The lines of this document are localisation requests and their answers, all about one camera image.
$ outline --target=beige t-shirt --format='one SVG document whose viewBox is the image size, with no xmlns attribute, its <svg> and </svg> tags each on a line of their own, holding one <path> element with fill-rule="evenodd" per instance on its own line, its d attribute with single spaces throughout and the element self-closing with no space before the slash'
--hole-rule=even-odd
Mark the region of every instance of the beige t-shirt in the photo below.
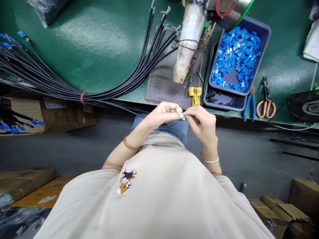
<svg viewBox="0 0 319 239">
<path fill-rule="evenodd" d="M 121 173 L 69 182 L 34 237 L 44 238 L 274 237 L 226 176 L 213 177 L 179 139 L 154 131 Z"/>
</svg>

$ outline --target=black fan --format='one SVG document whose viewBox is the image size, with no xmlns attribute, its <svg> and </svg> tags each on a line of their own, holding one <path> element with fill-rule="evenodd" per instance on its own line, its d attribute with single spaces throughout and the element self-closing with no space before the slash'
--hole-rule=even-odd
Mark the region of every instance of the black fan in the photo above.
<svg viewBox="0 0 319 239">
<path fill-rule="evenodd" d="M 286 99 L 295 122 L 319 122 L 319 90 L 291 95 Z"/>
</svg>

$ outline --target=blue-handled pliers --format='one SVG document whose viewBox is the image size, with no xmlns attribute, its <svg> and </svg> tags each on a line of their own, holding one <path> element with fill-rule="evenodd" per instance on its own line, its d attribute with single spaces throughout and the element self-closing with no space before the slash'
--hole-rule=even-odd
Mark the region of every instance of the blue-handled pliers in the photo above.
<svg viewBox="0 0 319 239">
<path fill-rule="evenodd" d="M 249 107 L 249 104 L 250 104 L 250 101 L 252 102 L 252 121 L 254 121 L 255 117 L 256 117 L 256 100 L 255 100 L 255 92 L 256 92 L 256 88 L 255 86 L 253 85 L 252 86 L 252 89 L 249 93 L 249 96 L 247 98 L 247 102 L 246 102 L 246 106 L 245 106 L 245 109 L 244 109 L 244 114 L 243 114 L 243 120 L 244 122 L 247 121 L 247 110 L 248 110 L 248 107 Z"/>
</svg>

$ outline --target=concrete floor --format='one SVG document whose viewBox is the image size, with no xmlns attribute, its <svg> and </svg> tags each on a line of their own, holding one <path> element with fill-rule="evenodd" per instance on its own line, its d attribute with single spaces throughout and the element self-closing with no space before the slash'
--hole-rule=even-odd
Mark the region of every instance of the concrete floor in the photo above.
<svg viewBox="0 0 319 239">
<path fill-rule="evenodd" d="M 76 176 L 100 169 L 110 152 L 129 134 L 134 116 L 101 111 L 98 119 L 96 126 L 64 133 L 0 137 L 0 170 L 51 166 L 58 175 Z M 265 131 L 268 126 L 263 122 L 217 118 L 220 163 L 223 174 L 236 188 L 241 181 L 247 184 L 244 192 L 247 197 L 268 195 L 286 201 L 293 178 L 309 179 L 312 161 L 281 152 L 311 157 L 314 152 L 270 142 L 270 138 L 283 138 Z M 199 156 L 202 143 L 191 128 L 187 137 L 186 148 Z M 318 164 L 314 167 L 312 179 L 318 182 Z"/>
</svg>

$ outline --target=scissors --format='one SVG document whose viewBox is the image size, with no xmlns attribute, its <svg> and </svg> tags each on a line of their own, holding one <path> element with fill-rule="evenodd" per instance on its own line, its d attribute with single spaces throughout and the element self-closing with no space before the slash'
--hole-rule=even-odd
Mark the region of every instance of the scissors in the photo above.
<svg viewBox="0 0 319 239">
<path fill-rule="evenodd" d="M 258 117 L 266 117 L 267 119 L 270 119 L 274 117 L 276 113 L 276 105 L 274 102 L 270 100 L 270 87 L 268 85 L 267 77 L 263 77 L 263 83 L 264 83 L 264 99 L 257 104 L 256 114 Z M 259 108 L 262 104 L 264 104 L 264 109 L 263 109 L 263 114 L 261 115 Z M 272 106 L 272 113 L 271 115 L 269 115 L 271 106 Z"/>
<path fill-rule="evenodd" d="M 252 121 L 254 121 L 255 117 L 256 117 L 256 100 L 255 100 L 255 92 L 256 92 L 256 88 L 255 86 L 253 85 L 252 86 L 252 89 L 249 93 L 249 96 L 247 98 L 247 101 L 246 101 L 246 107 L 244 109 L 244 113 L 243 113 L 243 120 L 244 122 L 247 121 L 247 110 L 249 108 L 249 103 L 251 102 L 252 103 Z"/>
</svg>

